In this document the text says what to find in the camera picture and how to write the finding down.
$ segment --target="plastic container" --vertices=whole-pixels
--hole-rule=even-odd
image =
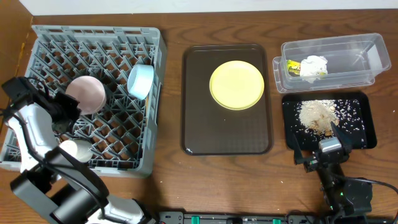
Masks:
[[[37,40],[26,77],[45,80],[54,95],[72,80],[91,76],[104,86],[107,101],[95,114],[82,115],[71,133],[58,138],[92,143],[88,167],[100,176],[144,178],[152,173],[157,137],[159,96],[164,82],[167,48],[156,28],[95,26],[32,26]],[[145,100],[127,92],[134,65],[154,68]],[[21,152],[8,129],[0,167],[19,171]]]
[[[288,73],[286,62],[301,62],[310,55],[324,56],[327,75],[310,83]],[[322,39],[300,40],[282,44],[282,56],[273,59],[277,89],[280,93],[330,90],[374,83],[374,77],[391,68],[386,45],[380,34],[361,34]]]

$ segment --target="wooden table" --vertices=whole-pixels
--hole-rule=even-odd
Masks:
[[[302,166],[295,166],[293,152],[285,144],[282,95],[276,90],[271,64],[280,56],[280,46],[293,40],[380,33],[392,68],[380,74],[373,86],[361,88],[369,97],[378,144],[352,152],[342,167],[348,176],[398,186],[398,10],[45,16],[35,17],[34,24],[159,28],[169,54],[153,174],[148,179],[104,177],[105,184],[112,194],[158,210],[255,214],[328,209],[317,173],[306,174]],[[25,73],[35,39],[31,31],[19,75]],[[261,156],[188,156],[180,148],[182,55],[193,45],[240,43],[257,43],[266,50],[274,147]],[[0,222],[44,222],[10,191],[9,182],[17,175],[0,170]],[[391,218],[398,209],[398,196],[374,185],[372,207],[371,215]]]

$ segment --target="black tray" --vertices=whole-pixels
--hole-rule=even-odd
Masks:
[[[252,107],[233,111],[211,96],[209,81],[225,62],[254,65],[264,78],[264,93]],[[272,147],[271,104],[264,49],[256,44],[189,48],[182,68],[181,146],[189,155],[262,154]]]
[[[320,136],[312,135],[312,133],[305,133],[303,131],[305,130],[305,126],[300,122],[297,107],[302,101],[308,100],[335,100],[335,103],[345,110],[347,110],[347,106],[350,105],[350,114],[352,117],[349,121],[347,119],[341,119],[338,127],[351,139],[353,149],[372,149],[376,147],[377,138],[376,132],[374,131],[369,100],[362,92],[285,95],[282,99],[282,109],[284,113],[285,135],[288,147],[291,149],[293,148],[293,133],[297,137],[301,150],[304,151],[317,150],[319,148],[318,142],[323,139]]]

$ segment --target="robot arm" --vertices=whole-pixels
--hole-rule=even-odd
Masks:
[[[294,137],[295,164],[303,164],[306,172],[316,171],[322,183],[324,198],[335,214],[330,223],[339,217],[362,216],[372,211],[372,185],[344,177],[340,164],[346,162],[352,151],[351,141],[331,122],[336,137],[319,142],[319,150],[303,158],[297,139]]]
[[[33,150],[41,159],[47,152],[58,146],[52,130],[51,116],[41,106],[36,103],[26,105],[14,114],[26,123]],[[26,143],[23,141],[24,133],[21,125],[14,117],[11,117],[7,123],[18,138],[19,149],[21,150],[21,173],[25,170],[31,170],[38,162],[28,153]]]
[[[49,223],[157,222],[135,200],[109,195],[93,171],[58,147],[53,130],[73,127],[80,115],[75,99],[60,92],[49,97],[27,78],[13,78],[2,87],[12,101],[4,119],[21,149],[21,175],[11,182],[17,197]],[[59,177],[68,184],[46,196]]]

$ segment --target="pink bowl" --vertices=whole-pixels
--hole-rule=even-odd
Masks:
[[[65,92],[79,101],[77,106],[81,114],[93,114],[105,106],[106,93],[103,84],[91,76],[82,76],[74,79]]]

